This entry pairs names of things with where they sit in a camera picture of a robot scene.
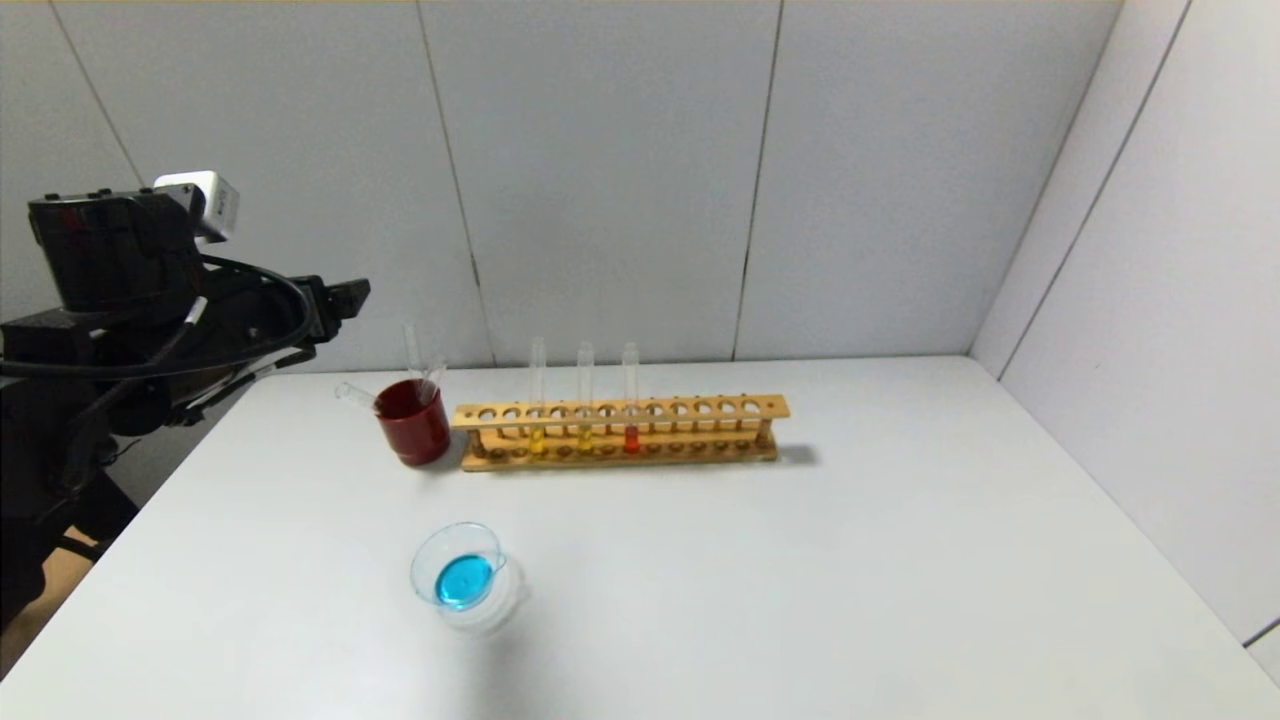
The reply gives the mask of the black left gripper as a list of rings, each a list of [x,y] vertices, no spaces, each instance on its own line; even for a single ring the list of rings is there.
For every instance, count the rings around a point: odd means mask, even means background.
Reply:
[[[370,293],[367,278],[328,286],[317,275],[282,283],[244,274],[221,299],[221,340],[230,351],[257,355],[324,345],[337,337],[342,319],[361,313]]]

